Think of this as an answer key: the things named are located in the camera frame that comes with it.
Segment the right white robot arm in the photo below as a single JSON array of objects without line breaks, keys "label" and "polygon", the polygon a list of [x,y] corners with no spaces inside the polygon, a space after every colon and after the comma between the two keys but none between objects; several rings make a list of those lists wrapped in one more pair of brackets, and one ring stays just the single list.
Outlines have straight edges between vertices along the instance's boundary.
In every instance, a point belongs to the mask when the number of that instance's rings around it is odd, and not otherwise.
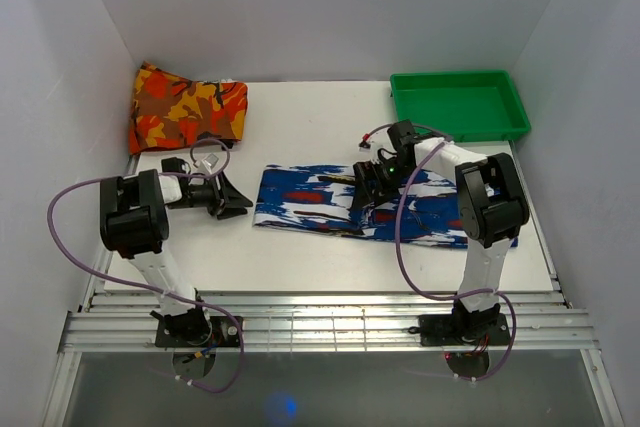
[{"label": "right white robot arm", "polygon": [[354,164],[353,209],[398,199],[395,216],[400,218],[411,184],[427,170],[455,185],[458,216],[467,236],[463,279],[448,298],[453,304],[450,313],[420,316],[411,333],[424,347],[472,345],[481,351],[513,345],[516,314],[499,285],[506,255],[530,218],[513,158],[505,153],[477,154],[445,133],[408,120],[383,128],[393,151]]}]

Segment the blue white patterned trousers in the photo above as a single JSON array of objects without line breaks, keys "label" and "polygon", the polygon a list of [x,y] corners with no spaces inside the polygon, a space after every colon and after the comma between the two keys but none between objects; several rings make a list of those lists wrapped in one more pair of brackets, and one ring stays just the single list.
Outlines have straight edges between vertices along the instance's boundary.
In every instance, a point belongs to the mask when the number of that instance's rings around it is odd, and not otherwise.
[{"label": "blue white patterned trousers", "polygon": [[[262,174],[253,225],[392,242],[400,196],[375,208],[351,211],[353,180],[350,166],[269,165]],[[418,173],[402,212],[400,241],[457,250],[467,247],[452,182],[430,171]]]}]

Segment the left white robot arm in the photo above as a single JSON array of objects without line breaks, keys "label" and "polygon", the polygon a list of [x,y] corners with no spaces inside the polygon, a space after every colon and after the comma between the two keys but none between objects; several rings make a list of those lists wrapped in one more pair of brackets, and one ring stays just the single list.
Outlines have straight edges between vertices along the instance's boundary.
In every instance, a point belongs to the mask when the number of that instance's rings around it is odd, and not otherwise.
[{"label": "left white robot arm", "polygon": [[214,155],[188,163],[179,157],[161,161],[130,177],[100,182],[100,235],[107,250],[133,265],[155,292],[159,308],[157,347],[237,347],[238,325],[225,315],[213,316],[202,307],[198,290],[179,270],[169,252],[168,209],[203,208],[218,219],[245,215],[253,203],[221,173],[211,175]]}]

